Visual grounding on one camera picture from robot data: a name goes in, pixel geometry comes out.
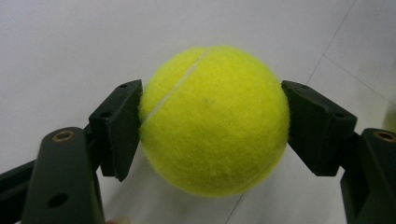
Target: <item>yellow tennis ball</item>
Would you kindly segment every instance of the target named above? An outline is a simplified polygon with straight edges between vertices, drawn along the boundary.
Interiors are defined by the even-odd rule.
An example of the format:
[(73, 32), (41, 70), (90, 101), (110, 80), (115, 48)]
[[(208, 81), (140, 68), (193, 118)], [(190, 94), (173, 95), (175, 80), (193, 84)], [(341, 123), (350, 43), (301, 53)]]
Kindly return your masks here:
[(277, 78), (240, 49), (188, 49), (148, 82), (140, 138), (154, 169), (201, 196), (241, 193), (263, 180), (288, 141)]

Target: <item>tennis ball seam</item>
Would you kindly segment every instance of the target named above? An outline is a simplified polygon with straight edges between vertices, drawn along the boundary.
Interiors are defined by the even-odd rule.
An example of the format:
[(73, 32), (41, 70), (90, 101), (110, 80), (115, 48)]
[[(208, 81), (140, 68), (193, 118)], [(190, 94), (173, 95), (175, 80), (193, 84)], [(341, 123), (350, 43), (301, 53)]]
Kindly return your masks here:
[(204, 53), (202, 53), (196, 61), (186, 70), (186, 73), (180, 78), (180, 80), (175, 84), (175, 86), (170, 90), (168, 93), (165, 94), (165, 96), (159, 101), (158, 104), (154, 106), (154, 108), (148, 113), (146, 118), (143, 120), (142, 123), (145, 121), (149, 120), (154, 114), (161, 108), (161, 106), (169, 99), (169, 97), (175, 92), (175, 90), (180, 87), (184, 81), (197, 69), (197, 66), (201, 60), (203, 60), (206, 55), (208, 55), (210, 49), (206, 50)]

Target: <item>screw hole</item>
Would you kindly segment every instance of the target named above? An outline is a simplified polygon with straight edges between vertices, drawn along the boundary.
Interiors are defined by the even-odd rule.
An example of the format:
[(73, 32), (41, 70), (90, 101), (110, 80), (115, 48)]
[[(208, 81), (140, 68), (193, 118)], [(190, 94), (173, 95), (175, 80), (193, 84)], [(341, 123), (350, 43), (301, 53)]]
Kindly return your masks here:
[(386, 133), (386, 132), (375, 132), (374, 135), (377, 138), (382, 139), (383, 141), (386, 142), (391, 142), (391, 143), (396, 143), (396, 136), (392, 133)]
[(59, 193), (49, 199), (48, 207), (50, 208), (59, 207), (62, 204), (66, 203), (67, 199), (69, 199), (69, 196), (67, 194)]
[(104, 113), (102, 113), (102, 114), (100, 114), (100, 117), (102, 117), (102, 118), (108, 118), (108, 117), (110, 117), (110, 115), (111, 115), (111, 113), (110, 112), (104, 112)]
[(64, 132), (59, 132), (53, 135), (52, 141), (54, 142), (64, 142), (72, 138), (74, 135), (74, 132), (72, 131), (64, 131)]

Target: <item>black plastic bracket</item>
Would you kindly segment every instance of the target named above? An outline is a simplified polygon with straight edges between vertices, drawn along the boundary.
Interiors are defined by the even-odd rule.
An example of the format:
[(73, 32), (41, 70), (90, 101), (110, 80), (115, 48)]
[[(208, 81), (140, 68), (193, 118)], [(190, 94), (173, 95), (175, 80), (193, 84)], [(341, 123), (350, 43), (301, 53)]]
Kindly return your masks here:
[(105, 223), (85, 133), (66, 128), (42, 141), (22, 223)]

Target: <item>white floor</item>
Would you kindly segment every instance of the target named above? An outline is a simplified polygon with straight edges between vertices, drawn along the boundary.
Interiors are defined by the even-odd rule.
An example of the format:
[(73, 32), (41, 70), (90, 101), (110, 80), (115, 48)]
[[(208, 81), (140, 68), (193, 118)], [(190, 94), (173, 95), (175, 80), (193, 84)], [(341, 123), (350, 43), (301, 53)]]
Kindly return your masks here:
[[(83, 128), (119, 84), (191, 46), (232, 45), (280, 79), (307, 84), (359, 118), (356, 132), (396, 132), (396, 2), (1, 1), (0, 173), (36, 157), (47, 133)], [(141, 149), (127, 179), (100, 178), (106, 218), (156, 223), (346, 223), (337, 177), (315, 177), (292, 149), (243, 195), (173, 188)]]

